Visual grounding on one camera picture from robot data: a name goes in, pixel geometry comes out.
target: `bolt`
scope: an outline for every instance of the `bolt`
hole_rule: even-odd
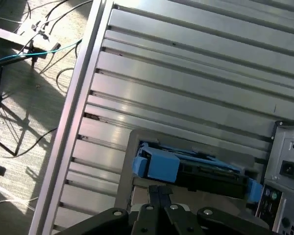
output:
[[[116,215],[116,216],[119,216],[119,215],[122,214],[122,212],[121,212],[121,211],[116,211],[116,212],[114,212],[113,214]]]
[[[204,210],[204,214],[211,215],[212,214],[212,211],[211,210]]]
[[[171,208],[172,210],[175,210],[175,209],[178,209],[178,206],[177,206],[177,205],[171,205],[170,208]]]

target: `black cable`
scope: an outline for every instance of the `black cable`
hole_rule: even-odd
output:
[[[68,0],[63,0],[62,2],[59,2],[56,6],[54,6],[47,14],[46,14],[46,21],[49,20],[49,17],[51,15],[51,13],[60,5],[64,4],[65,2],[67,2]],[[45,24],[43,29],[45,29],[47,26],[49,25],[49,23]]]
[[[63,0],[62,2],[59,2],[55,7],[53,7],[53,8],[48,12],[48,14],[46,14],[46,18],[47,18],[47,20],[49,19],[51,13],[52,13],[52,12],[53,12],[58,6],[62,5],[63,3],[67,2],[67,1],[68,1],[68,0]]]
[[[55,131],[56,129],[58,129],[58,128],[56,127],[56,128],[53,128],[52,130],[49,130],[48,132],[46,132],[45,134],[43,134],[41,137],[39,137],[39,139],[35,142],[35,144],[33,144],[32,147],[30,147],[28,150],[24,151],[23,153],[18,154],[18,155],[15,156],[15,157],[11,157],[11,158],[18,158],[18,157],[20,157],[20,156],[22,156],[22,155],[28,153],[28,152],[29,152],[30,150],[32,150],[32,149],[33,149],[33,148],[39,143],[39,141],[41,141],[41,140],[42,140],[47,134],[49,134],[49,133]]]
[[[86,1],[86,2],[81,3],[80,6],[74,8],[74,9],[71,9],[70,11],[68,11],[67,13],[65,13],[63,16],[61,16],[59,19],[57,19],[56,22],[55,22],[55,23],[53,24],[53,26],[51,27],[51,30],[50,30],[49,34],[52,33],[53,28],[55,27],[55,25],[56,25],[56,24],[57,24],[57,23],[58,23],[63,17],[65,17],[65,16],[66,16],[67,14],[69,14],[71,11],[73,11],[73,10],[75,10],[75,9],[77,9],[77,8],[79,8],[79,7],[83,6],[83,5],[85,5],[85,4],[88,4],[88,3],[91,3],[91,2]]]
[[[25,17],[25,20],[23,21],[23,22],[25,22],[27,19],[28,19],[28,17],[31,19],[31,9],[30,9],[30,5],[29,5],[29,2],[28,2],[28,0],[25,0],[26,1],[26,3],[27,3],[27,8],[28,8],[28,11],[27,11],[27,15],[26,15],[26,17]],[[16,31],[18,31],[18,29],[20,28],[22,26],[22,24],[20,24],[14,31],[13,31],[13,33],[15,33]]]
[[[82,42],[82,39],[79,40],[79,41],[76,43],[76,45],[75,45],[75,56],[76,56],[76,58],[77,58],[77,47],[78,47],[78,45],[79,45],[81,42]]]
[[[66,68],[66,69],[61,70],[61,71],[58,73],[57,78],[55,79],[55,82],[56,82],[57,87],[59,88],[60,91],[65,92],[64,90],[62,90],[62,89],[60,88],[59,83],[58,83],[58,80],[59,80],[60,75],[61,75],[63,72],[65,72],[65,71],[73,70],[73,69],[74,69],[74,68]]]

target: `cable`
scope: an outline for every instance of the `cable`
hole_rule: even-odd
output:
[[[31,37],[31,39],[29,39],[29,41],[22,47],[22,49],[20,50],[20,52],[17,55],[20,55],[21,52],[27,47],[27,45],[40,33],[36,33],[34,36]]]
[[[63,0],[62,2],[59,2],[56,6],[54,6],[49,12],[48,14],[46,14],[46,18],[47,20],[49,19],[49,16],[51,15],[51,13],[60,5],[64,4],[65,2],[67,2],[68,0]]]
[[[76,45],[77,43],[78,43],[78,41],[73,43],[73,44],[70,44],[68,46],[65,46],[63,48],[60,48],[60,49],[57,49],[57,50],[46,51],[46,52],[9,55],[9,56],[1,58],[0,61],[6,61],[6,60],[9,60],[9,59],[17,57],[17,56],[44,55],[44,54],[49,54],[49,53],[56,53],[56,52],[58,52],[60,50],[65,50],[66,48],[72,47],[72,46]]]
[[[78,47],[78,45],[79,45],[81,42],[82,42],[82,39],[79,40],[79,41],[76,43],[76,45],[75,45],[75,56],[76,56],[76,58],[77,58],[77,47]]]
[[[7,189],[5,189],[5,188],[3,188],[3,187],[1,187],[1,186],[0,186],[0,192],[7,194],[8,196],[12,197],[13,200],[15,200],[15,201],[17,201],[17,202],[19,202],[19,203],[22,203],[23,205],[27,206],[27,207],[28,207],[29,209],[31,209],[32,211],[35,211],[35,209],[34,209],[33,207],[31,207],[31,206],[28,204],[28,202],[29,202],[29,201],[33,201],[33,200],[36,200],[37,198],[33,198],[33,199],[30,199],[30,200],[23,200],[23,199],[21,199],[21,198],[15,196],[15,195],[14,195],[13,193],[11,193],[9,190],[7,190]]]
[[[3,18],[3,17],[0,17],[0,20],[9,21],[9,22],[16,23],[16,24],[23,24],[23,22],[21,22],[21,21],[14,21],[14,20]]]
[[[66,68],[66,69],[61,70],[61,71],[58,73],[57,78],[55,79],[55,82],[56,82],[56,84],[57,84],[57,87],[58,87],[59,90],[62,91],[62,92],[65,92],[65,91],[62,90],[62,89],[60,88],[59,83],[58,83],[58,80],[59,80],[60,75],[61,75],[63,72],[68,71],[68,70],[74,70],[74,68]]]
[[[20,153],[18,154],[17,156],[14,156],[14,157],[11,157],[11,158],[18,158],[26,153],[28,153],[30,150],[32,150],[38,143],[39,141],[41,141],[47,134],[55,131],[56,129],[58,129],[57,127],[56,128],[53,128],[52,130],[49,130],[48,132],[44,133],[41,137],[39,137],[39,139],[35,142],[35,144],[33,144],[28,150],[24,151],[23,153]]]
[[[71,11],[73,11],[73,10],[79,8],[79,7],[82,6],[82,5],[85,5],[85,4],[87,4],[87,3],[90,3],[90,2],[92,2],[92,1],[93,1],[93,0],[88,0],[88,1],[82,2],[82,3],[79,4],[79,5],[76,5],[75,7],[72,7],[70,10],[68,10],[66,13],[62,14],[61,16],[58,16],[58,17],[56,17],[56,18],[53,18],[53,19],[51,19],[51,20],[48,20],[48,21],[44,22],[40,27],[42,28],[42,27],[43,27],[44,25],[46,25],[47,23],[52,22],[52,21],[55,21],[55,20],[57,20],[57,19],[59,19],[59,18],[62,18],[62,17],[64,17],[64,16],[66,16],[67,14],[69,14]]]
[[[24,24],[25,21],[27,21],[28,17],[31,19],[31,9],[30,9],[30,5],[28,3],[28,0],[25,0],[26,3],[27,3],[27,8],[28,8],[28,11],[27,11],[27,16],[25,17],[25,20],[23,21],[22,24],[20,24],[14,31],[13,33],[15,33],[16,31],[18,31],[18,29]]]
[[[31,202],[31,201],[35,201],[37,199],[38,199],[38,197],[35,197],[35,198],[30,199],[30,200],[22,200],[22,202]],[[17,199],[1,200],[0,203],[2,203],[2,202],[20,202],[21,203],[21,201],[20,200],[17,200]]]

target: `gray carpet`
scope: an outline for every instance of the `gray carpet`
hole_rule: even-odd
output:
[[[42,19],[58,2],[28,0],[32,9],[32,20],[36,22]],[[81,2],[84,0],[69,0],[58,7],[51,17],[56,17]],[[87,4],[78,8],[56,25],[52,36],[62,46],[82,37],[90,7],[91,4]],[[22,21],[27,11],[25,0],[4,0],[0,7],[0,17]],[[13,31],[17,26],[14,23],[0,21],[0,27],[9,31]],[[24,152],[42,134],[58,125],[72,70],[60,76],[60,88],[64,92],[57,88],[55,78],[60,70],[74,66],[73,48],[60,51],[54,56],[49,54],[46,59],[38,59],[34,68],[31,67],[30,60],[4,68],[1,91],[6,98],[3,101],[4,106],[0,109],[0,141],[11,150],[19,149],[19,153]],[[9,43],[0,40],[0,58],[16,53]],[[0,176],[0,187],[24,200],[37,197],[48,164],[51,142],[52,134],[49,134],[31,151],[13,159],[10,159],[12,156],[0,147],[0,165],[6,167],[5,176]],[[0,191],[0,200],[4,199],[13,198]],[[36,201],[29,204],[35,207]],[[1,203],[0,234],[26,234],[32,217],[33,211],[22,203]]]

